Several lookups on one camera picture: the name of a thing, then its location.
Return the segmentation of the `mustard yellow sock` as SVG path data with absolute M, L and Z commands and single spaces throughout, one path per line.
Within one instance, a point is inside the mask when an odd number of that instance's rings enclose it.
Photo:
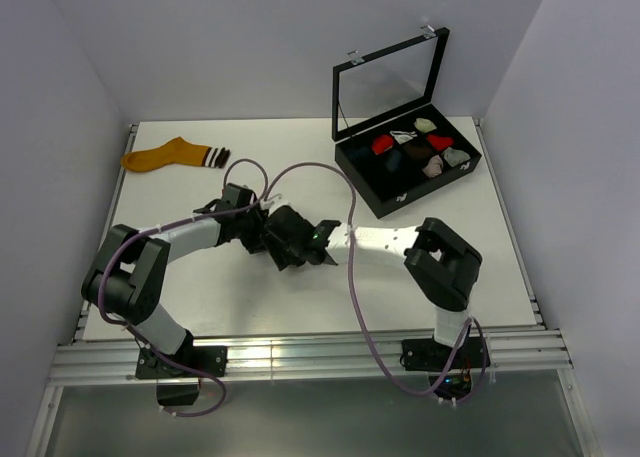
M 226 147 L 210 147 L 176 137 L 165 144 L 125 154 L 121 167 L 136 173 L 151 172 L 169 165 L 223 169 L 231 156 Z

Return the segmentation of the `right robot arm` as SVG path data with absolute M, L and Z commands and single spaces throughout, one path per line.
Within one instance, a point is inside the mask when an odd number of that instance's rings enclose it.
M 266 220 L 261 240 L 276 266 L 367 263 L 406 269 L 435 308 L 433 355 L 452 367 L 468 351 L 462 336 L 481 254 L 443 221 L 428 217 L 418 226 L 375 228 L 337 220 L 312 225 L 290 206 Z

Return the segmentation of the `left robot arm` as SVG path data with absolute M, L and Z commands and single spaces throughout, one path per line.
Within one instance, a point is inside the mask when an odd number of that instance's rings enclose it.
M 81 286 L 84 300 L 159 352 L 159 365 L 183 376 L 195 363 L 193 335 L 160 303 L 170 263 L 238 240 L 248 253 L 264 250 L 260 233 L 268 211 L 246 187 L 228 184 L 222 196 L 192 216 L 146 230 L 112 227 Z

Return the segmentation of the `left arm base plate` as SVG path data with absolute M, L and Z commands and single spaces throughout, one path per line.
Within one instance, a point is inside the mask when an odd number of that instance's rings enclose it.
M 227 348 L 225 346 L 195 347 L 190 361 L 183 362 L 182 365 L 200 372 L 206 372 L 215 377 L 222 377 L 226 369 L 226 355 Z M 166 364 L 151 350 L 143 348 L 139 351 L 135 370 L 136 379 L 154 380 L 189 377 L 194 377 L 194 374 Z

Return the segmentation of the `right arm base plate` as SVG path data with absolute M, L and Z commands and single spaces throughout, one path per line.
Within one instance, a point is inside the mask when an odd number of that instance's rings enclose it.
M 450 356 L 451 348 L 433 338 L 405 339 L 401 342 L 400 363 L 407 371 L 440 373 Z M 469 337 L 456 352 L 451 371 L 482 369 L 491 365 L 491 358 L 479 337 Z

